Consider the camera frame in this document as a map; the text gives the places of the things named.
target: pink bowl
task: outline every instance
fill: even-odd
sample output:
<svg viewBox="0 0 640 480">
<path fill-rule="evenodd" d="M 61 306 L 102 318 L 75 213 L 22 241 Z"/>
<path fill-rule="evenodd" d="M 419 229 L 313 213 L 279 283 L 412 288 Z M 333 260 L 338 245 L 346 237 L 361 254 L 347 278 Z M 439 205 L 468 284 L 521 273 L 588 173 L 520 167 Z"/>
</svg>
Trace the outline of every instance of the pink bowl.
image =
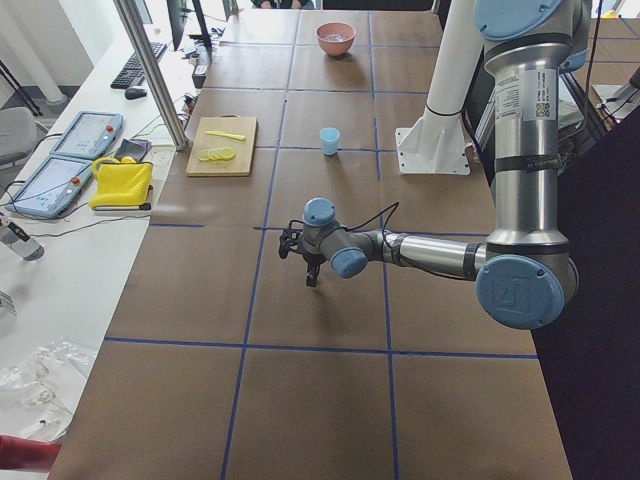
<svg viewBox="0 0 640 480">
<path fill-rule="evenodd" d="M 356 29 L 346 23 L 325 23 L 316 30 L 318 44 L 328 55 L 339 57 L 344 55 L 353 45 Z"/>
</svg>

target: blue cup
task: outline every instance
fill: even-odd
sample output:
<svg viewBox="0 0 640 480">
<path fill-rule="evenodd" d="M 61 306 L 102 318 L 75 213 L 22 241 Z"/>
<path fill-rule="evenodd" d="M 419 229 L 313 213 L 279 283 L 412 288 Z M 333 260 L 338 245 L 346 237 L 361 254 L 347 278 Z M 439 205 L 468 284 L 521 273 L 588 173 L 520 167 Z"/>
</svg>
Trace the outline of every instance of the blue cup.
<svg viewBox="0 0 640 480">
<path fill-rule="evenodd" d="M 320 140 L 322 141 L 322 153 L 335 155 L 340 142 L 340 130 L 334 127 L 325 127 L 320 130 Z"/>
</svg>

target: black keyboard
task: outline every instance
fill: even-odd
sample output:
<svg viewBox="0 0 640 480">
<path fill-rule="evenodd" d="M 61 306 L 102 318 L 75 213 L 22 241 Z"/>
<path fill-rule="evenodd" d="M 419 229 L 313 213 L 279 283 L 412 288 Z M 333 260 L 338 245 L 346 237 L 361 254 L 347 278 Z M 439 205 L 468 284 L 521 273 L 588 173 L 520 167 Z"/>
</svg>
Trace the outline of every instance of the black keyboard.
<svg viewBox="0 0 640 480">
<path fill-rule="evenodd" d="M 153 50 L 153 55 L 157 60 L 160 60 L 166 49 L 167 45 L 165 43 L 151 42 L 151 50 Z M 111 88 L 126 90 L 131 86 L 140 85 L 142 80 L 144 80 L 144 71 L 138 56 L 134 53 L 124 64 L 118 76 L 111 82 Z"/>
</svg>

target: red cylinder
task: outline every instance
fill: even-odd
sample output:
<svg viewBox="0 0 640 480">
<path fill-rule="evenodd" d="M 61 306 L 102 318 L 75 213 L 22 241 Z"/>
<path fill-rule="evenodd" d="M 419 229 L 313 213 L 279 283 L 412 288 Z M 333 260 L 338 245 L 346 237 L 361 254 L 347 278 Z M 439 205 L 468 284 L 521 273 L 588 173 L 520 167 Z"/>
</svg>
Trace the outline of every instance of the red cylinder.
<svg viewBox="0 0 640 480">
<path fill-rule="evenodd" d="M 0 435 L 0 470 L 48 472 L 60 445 Z"/>
</svg>

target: computer mouse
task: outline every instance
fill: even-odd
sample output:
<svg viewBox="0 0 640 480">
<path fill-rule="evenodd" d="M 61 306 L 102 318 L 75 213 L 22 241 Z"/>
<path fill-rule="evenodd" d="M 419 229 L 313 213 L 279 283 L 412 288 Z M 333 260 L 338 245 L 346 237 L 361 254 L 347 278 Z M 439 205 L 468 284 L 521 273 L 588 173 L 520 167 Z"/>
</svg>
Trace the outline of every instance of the computer mouse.
<svg viewBox="0 0 640 480">
<path fill-rule="evenodd" d="M 136 98 L 146 97 L 147 91 L 142 87 L 129 87 L 124 91 L 124 98 L 127 100 L 135 100 Z"/>
</svg>

